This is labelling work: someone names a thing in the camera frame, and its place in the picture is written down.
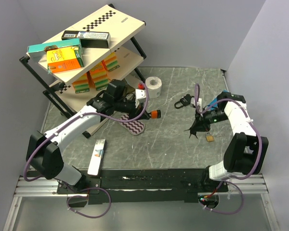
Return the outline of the orange black padlock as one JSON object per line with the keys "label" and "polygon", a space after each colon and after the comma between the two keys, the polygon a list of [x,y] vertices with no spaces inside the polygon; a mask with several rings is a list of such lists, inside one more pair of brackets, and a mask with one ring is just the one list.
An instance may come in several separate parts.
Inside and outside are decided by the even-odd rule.
{"label": "orange black padlock", "polygon": [[152,119],[158,119],[161,118],[161,111],[160,110],[154,110],[150,112],[150,117]]}

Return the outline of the brass padlock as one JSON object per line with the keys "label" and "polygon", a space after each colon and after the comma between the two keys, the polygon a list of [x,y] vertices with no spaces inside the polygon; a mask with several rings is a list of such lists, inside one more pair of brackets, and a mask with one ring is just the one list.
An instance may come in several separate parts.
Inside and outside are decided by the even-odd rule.
{"label": "brass padlock", "polygon": [[210,132],[206,132],[206,140],[207,142],[213,142],[214,136]]}

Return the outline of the black padlock with keys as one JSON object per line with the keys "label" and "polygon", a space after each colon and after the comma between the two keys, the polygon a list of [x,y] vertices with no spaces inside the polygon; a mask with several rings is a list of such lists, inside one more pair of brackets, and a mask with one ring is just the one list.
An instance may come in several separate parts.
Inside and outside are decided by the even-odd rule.
{"label": "black padlock with keys", "polygon": [[175,109],[180,109],[189,106],[191,104],[192,98],[193,96],[191,96],[190,94],[186,94],[174,104]]}

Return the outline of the black headed keys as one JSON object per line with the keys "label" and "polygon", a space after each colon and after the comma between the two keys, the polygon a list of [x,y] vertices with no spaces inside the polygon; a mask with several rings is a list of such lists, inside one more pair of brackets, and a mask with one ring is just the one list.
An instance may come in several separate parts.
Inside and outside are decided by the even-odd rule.
{"label": "black headed keys", "polygon": [[196,139],[198,139],[197,130],[189,128],[189,129],[186,129],[184,131],[188,131],[189,132],[189,138],[191,138],[193,136]]}

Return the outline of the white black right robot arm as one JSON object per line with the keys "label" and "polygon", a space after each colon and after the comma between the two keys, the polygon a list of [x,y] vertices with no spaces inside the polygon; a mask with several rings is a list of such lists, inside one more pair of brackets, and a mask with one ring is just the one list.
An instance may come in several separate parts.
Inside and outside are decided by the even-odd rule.
{"label": "white black right robot arm", "polygon": [[202,173],[201,188],[207,192],[213,191],[222,180],[245,180],[259,174],[268,148],[268,139],[259,134],[247,112],[244,96],[230,92],[221,92],[207,109],[196,110],[190,134],[208,133],[212,124],[225,120],[230,122],[233,137],[223,160],[206,167]]}

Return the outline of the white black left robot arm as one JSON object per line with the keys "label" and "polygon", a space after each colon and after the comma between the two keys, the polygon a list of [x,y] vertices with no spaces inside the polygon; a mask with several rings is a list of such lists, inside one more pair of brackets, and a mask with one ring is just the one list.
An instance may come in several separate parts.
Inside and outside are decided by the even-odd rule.
{"label": "white black left robot arm", "polygon": [[87,101],[81,110],[58,127],[42,134],[36,131],[30,136],[23,172],[24,180],[29,167],[33,167],[48,180],[56,179],[68,184],[74,193],[81,193],[86,186],[86,176],[78,169],[64,163],[61,152],[88,128],[99,124],[104,119],[113,119],[114,112],[127,113],[128,122],[138,119],[149,119],[146,111],[149,92],[145,83],[136,89],[135,100],[123,99],[126,83],[123,80],[112,80],[107,88]]}

